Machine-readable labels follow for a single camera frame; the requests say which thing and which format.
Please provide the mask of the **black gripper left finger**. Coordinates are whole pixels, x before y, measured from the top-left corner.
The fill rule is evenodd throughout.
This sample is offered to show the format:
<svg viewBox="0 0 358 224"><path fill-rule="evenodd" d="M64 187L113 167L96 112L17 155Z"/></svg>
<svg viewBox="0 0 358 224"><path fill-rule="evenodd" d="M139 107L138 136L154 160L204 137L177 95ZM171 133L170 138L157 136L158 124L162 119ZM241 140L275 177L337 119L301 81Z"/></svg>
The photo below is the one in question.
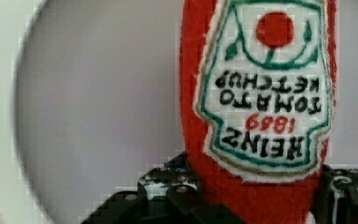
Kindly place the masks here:
<svg viewBox="0 0 358 224"><path fill-rule="evenodd" d="M139 178L136 190L113 194L81 224L245 224L202 195L185 153Z"/></svg>

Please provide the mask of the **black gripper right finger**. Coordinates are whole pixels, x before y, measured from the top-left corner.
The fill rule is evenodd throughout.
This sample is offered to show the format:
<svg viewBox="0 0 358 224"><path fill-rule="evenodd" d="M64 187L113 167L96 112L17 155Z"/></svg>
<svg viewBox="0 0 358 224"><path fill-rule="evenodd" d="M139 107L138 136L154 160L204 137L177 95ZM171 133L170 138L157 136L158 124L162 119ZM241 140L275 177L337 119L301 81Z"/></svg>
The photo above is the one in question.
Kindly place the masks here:
<svg viewBox="0 0 358 224"><path fill-rule="evenodd" d="M325 165L311 213L316 224L358 224L358 169Z"/></svg>

